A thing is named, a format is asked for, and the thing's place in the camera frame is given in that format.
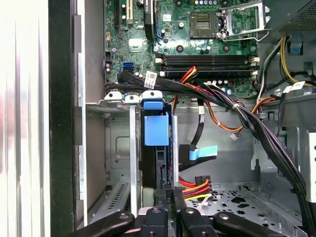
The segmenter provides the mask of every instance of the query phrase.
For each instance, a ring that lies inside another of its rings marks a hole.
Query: white wire
[[[267,57],[265,63],[263,64],[263,69],[262,69],[263,73],[262,73],[262,78],[261,78],[261,88],[260,88],[260,91],[259,91],[259,94],[258,94],[257,103],[260,101],[262,93],[263,93],[263,85],[265,84],[265,80],[266,80],[264,72],[266,70],[267,64],[270,61],[270,59],[272,58],[273,54],[277,51],[277,48],[281,45],[282,40],[283,40],[283,38],[280,39],[280,41],[277,43],[275,49],[272,50],[270,55]]]

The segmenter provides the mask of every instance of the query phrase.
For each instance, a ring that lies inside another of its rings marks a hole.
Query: yellow wire
[[[205,198],[205,197],[210,197],[210,196],[211,196],[210,194],[202,194],[202,195],[198,195],[198,196],[188,197],[188,198],[185,198],[184,200],[185,201],[190,201],[190,200],[193,200],[193,199]]]
[[[281,64],[282,68],[284,70],[285,75],[290,79],[291,82],[296,83],[299,82],[299,80],[293,78],[291,74],[288,71],[286,60],[285,60],[285,47],[286,47],[286,37],[283,38],[281,43]]]

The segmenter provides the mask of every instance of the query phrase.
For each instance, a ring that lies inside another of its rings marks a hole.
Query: blue tab
[[[217,146],[211,147],[203,147],[201,149],[196,149],[194,151],[190,151],[190,160],[197,160],[200,157],[211,157],[217,156]]]
[[[145,116],[145,146],[169,146],[169,118]]]
[[[163,102],[159,100],[145,101],[144,110],[163,110]]]

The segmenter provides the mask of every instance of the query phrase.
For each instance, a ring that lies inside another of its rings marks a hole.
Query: cable label
[[[291,90],[300,90],[303,88],[304,84],[305,81],[299,81],[292,86]]]
[[[304,84],[305,84],[305,81],[299,81],[293,85],[289,85],[284,89],[283,93],[289,93],[290,91],[293,91],[293,90],[300,90],[303,88]]]
[[[153,73],[151,71],[146,72],[146,77],[144,81],[144,87],[149,89],[154,89],[157,79],[157,73]]]

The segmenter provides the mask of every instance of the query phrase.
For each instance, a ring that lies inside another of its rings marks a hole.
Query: orange wire
[[[191,191],[200,189],[200,188],[204,187],[204,186],[207,185],[207,184],[208,184],[208,179],[207,179],[203,184],[201,184],[201,185],[199,185],[199,186],[196,186],[196,187],[194,187],[194,188],[185,189],[185,190],[183,190],[182,192],[185,194],[185,193],[187,193],[187,192],[191,192]]]

